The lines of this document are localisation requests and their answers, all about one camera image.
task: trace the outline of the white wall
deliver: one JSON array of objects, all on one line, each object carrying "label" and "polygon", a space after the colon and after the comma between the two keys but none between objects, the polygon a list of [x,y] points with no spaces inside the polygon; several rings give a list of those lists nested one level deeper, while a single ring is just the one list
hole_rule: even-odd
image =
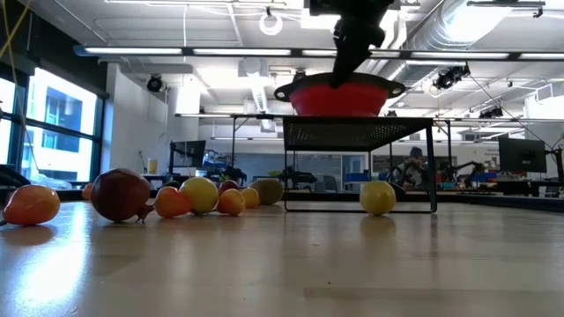
[{"label": "white wall", "polygon": [[142,151],[145,164],[148,158],[157,159],[157,172],[164,173],[171,140],[197,140],[197,118],[174,117],[172,107],[124,76],[114,63],[108,65],[107,91],[102,172],[126,167],[142,173]]}]

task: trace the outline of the metal mesh platform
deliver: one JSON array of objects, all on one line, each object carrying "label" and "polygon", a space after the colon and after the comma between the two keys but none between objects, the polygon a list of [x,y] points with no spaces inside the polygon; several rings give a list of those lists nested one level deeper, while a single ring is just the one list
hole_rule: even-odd
[{"label": "metal mesh platform", "polygon": [[284,117],[287,151],[372,151],[433,127],[432,118]]}]

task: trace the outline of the red colander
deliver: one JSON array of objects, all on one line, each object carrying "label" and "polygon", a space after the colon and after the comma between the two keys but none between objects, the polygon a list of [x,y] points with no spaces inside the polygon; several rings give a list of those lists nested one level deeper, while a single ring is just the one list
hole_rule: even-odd
[{"label": "red colander", "polygon": [[338,89],[330,87],[331,73],[307,76],[279,87],[277,100],[292,102],[298,115],[378,116],[387,99],[399,97],[405,86],[374,75],[353,73]]}]

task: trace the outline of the table surface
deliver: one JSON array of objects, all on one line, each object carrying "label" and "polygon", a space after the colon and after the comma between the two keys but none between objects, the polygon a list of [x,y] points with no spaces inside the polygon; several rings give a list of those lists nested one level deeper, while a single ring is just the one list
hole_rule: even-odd
[{"label": "table surface", "polygon": [[0,227],[0,316],[562,316],[563,248],[561,215],[465,204],[116,225],[64,203]]}]

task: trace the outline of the chair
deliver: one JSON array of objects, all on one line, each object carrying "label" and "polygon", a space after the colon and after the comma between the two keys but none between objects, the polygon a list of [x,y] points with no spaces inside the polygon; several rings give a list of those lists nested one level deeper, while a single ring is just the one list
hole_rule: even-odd
[{"label": "chair", "polygon": [[325,192],[338,193],[337,179],[334,176],[324,175],[323,184],[325,185]]}]

